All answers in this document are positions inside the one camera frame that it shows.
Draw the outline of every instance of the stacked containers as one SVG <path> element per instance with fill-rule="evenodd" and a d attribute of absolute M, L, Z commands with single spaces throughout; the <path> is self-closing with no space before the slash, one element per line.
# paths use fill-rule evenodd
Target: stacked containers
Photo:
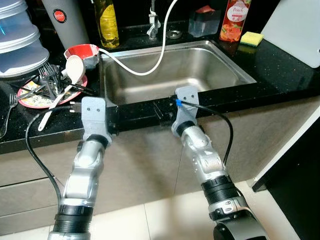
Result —
<path fill-rule="evenodd" d="M 25 0 L 0 1 L 0 78 L 30 73 L 49 58 L 27 8 Z"/>

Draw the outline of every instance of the faucet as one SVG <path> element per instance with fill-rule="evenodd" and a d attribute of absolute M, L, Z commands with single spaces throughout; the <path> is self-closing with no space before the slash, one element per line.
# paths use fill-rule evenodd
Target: faucet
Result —
<path fill-rule="evenodd" d="M 155 12 L 155 2 L 156 0 L 151 0 L 151 8 L 149 14 L 149 22 L 151 26 L 150 29 L 146 32 L 151 40 L 157 39 L 158 29 L 161 27 L 161 24 L 158 20 L 158 15 Z"/>

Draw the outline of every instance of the beige cabinet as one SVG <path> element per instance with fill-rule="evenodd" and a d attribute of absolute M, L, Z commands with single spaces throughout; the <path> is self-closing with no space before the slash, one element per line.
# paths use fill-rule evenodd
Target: beige cabinet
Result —
<path fill-rule="evenodd" d="M 260 172 L 318 106 L 319 97 L 313 97 L 227 114 L 234 126 L 227 163 L 233 181 L 247 180 Z M 223 158 L 229 139 L 227 125 L 215 116 L 200 118 L 198 123 Z M 62 183 L 72 170 L 77 144 L 73 141 L 36 149 Z M 191 163 L 182 155 L 180 140 L 169 127 L 121 132 L 105 152 L 94 212 L 113 211 L 200 189 Z M 0 235 L 53 223 L 54 190 L 27 151 L 0 155 L 0 198 L 0 226 L 10 225 L 7 230 L 0 227 Z M 12 207 L 5 209 L 8 202 Z M 42 221 L 35 224 L 19 220 L 28 215 Z"/>

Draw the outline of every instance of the white spoon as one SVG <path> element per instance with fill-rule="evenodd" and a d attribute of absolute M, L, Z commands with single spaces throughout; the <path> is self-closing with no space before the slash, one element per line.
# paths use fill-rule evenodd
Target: white spoon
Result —
<path fill-rule="evenodd" d="M 86 71 L 84 62 L 77 55 L 71 55 L 67 59 L 66 64 L 65 64 L 65 69 L 66 69 L 67 75 L 71 79 L 72 84 L 76 84 L 80 79 L 82 79 L 82 77 L 85 75 L 85 71 Z M 70 91 L 71 88 L 72 88 L 71 85 L 67 86 L 64 89 L 64 91 L 56 97 L 56 99 L 53 101 L 53 103 L 51 103 L 49 109 L 54 109 L 58 105 L 60 100 L 64 97 L 64 95 L 68 91 Z M 42 120 L 39 124 L 38 131 L 42 131 L 45 128 L 47 121 L 50 118 L 51 113 L 52 112 L 49 111 L 44 115 L 44 117 L 42 118 Z"/>

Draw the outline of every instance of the yellow sponge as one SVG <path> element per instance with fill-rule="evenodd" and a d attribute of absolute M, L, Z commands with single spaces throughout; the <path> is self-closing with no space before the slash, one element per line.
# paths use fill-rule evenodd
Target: yellow sponge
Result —
<path fill-rule="evenodd" d="M 264 38 L 263 34 L 247 31 L 240 40 L 240 43 L 242 44 L 248 44 L 251 46 L 258 46 L 259 43 L 262 41 Z"/>

